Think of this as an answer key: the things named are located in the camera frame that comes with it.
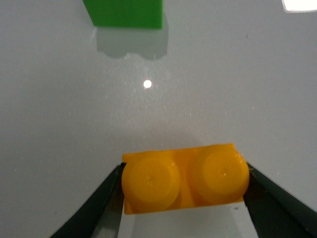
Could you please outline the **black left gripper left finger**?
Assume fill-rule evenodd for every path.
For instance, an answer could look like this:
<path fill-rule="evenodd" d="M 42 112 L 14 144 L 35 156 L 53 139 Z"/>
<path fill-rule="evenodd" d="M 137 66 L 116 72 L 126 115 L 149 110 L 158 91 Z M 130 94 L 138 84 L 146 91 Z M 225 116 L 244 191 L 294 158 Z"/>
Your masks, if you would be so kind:
<path fill-rule="evenodd" d="M 52 238 L 91 238 L 103 224 L 118 237 L 123 209 L 121 178 L 125 164 L 116 166 L 85 203 L 66 221 Z"/>

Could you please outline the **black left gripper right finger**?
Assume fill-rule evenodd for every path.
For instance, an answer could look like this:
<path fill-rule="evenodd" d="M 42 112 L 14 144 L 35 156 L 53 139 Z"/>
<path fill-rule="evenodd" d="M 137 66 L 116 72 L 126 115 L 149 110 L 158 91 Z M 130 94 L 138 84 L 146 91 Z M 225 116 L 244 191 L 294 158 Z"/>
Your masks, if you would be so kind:
<path fill-rule="evenodd" d="M 244 203 L 260 238 L 315 238 L 317 212 L 250 163 Z"/>

